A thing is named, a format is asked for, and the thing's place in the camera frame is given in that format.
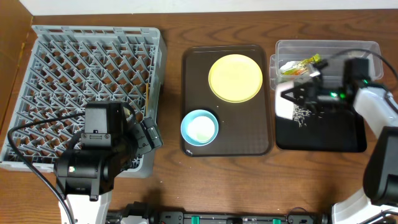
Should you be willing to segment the white bowl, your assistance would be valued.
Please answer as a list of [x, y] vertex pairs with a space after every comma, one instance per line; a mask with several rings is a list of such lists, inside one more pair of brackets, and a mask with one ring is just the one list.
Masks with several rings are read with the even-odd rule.
[[281, 93], [285, 90], [291, 89], [294, 87], [294, 82], [283, 82], [276, 86], [275, 88], [275, 115], [284, 118], [293, 120], [294, 114], [294, 104], [281, 97]]

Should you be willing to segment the green snack wrapper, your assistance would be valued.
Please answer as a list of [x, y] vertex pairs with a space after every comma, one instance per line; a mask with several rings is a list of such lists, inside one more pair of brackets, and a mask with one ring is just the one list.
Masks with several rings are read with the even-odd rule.
[[308, 65], [317, 63], [321, 60], [321, 56], [319, 54], [315, 54], [310, 58], [303, 59], [301, 61], [290, 61], [287, 62], [285, 65], [279, 68], [279, 72], [282, 75], [303, 75], [308, 71]]

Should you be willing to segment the white napkin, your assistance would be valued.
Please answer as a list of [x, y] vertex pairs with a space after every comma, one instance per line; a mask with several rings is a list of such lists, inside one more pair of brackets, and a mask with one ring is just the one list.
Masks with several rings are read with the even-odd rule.
[[287, 62], [285, 65], [281, 66], [279, 68], [279, 72], [282, 75], [293, 75], [293, 76], [303, 75], [308, 71], [307, 68], [308, 64], [310, 64], [310, 62], [290, 61]]

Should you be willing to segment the light blue bowl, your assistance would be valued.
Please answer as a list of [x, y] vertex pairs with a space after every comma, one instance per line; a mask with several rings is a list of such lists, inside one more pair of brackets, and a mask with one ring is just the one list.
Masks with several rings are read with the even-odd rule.
[[216, 116], [207, 110], [193, 110], [182, 119], [180, 134], [192, 146], [202, 147], [213, 142], [219, 132]]

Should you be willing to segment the yellow plate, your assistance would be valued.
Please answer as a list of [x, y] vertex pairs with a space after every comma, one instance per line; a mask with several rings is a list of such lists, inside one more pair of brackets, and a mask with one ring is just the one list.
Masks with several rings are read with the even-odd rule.
[[262, 81], [260, 66], [252, 58], [241, 54], [219, 58], [208, 73], [211, 91], [229, 103], [242, 103], [255, 97]]

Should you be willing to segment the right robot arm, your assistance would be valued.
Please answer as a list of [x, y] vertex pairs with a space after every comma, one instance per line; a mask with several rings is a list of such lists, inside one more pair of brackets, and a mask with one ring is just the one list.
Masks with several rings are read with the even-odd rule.
[[327, 60], [310, 65], [310, 79], [280, 83], [275, 89], [276, 115], [292, 119], [297, 105], [313, 113], [350, 108], [368, 123], [377, 143], [363, 176], [363, 186], [332, 206], [330, 223], [377, 223], [397, 215], [397, 103], [392, 93], [369, 76], [369, 60], [345, 60], [342, 86], [324, 86]]

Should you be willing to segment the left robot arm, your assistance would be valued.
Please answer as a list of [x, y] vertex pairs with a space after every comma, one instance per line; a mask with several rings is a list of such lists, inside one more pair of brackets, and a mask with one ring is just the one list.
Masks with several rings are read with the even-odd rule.
[[54, 165], [62, 223], [105, 223], [115, 178], [133, 159], [163, 145], [152, 118], [137, 123], [134, 110], [121, 101], [92, 101], [85, 108], [85, 128], [71, 140]]

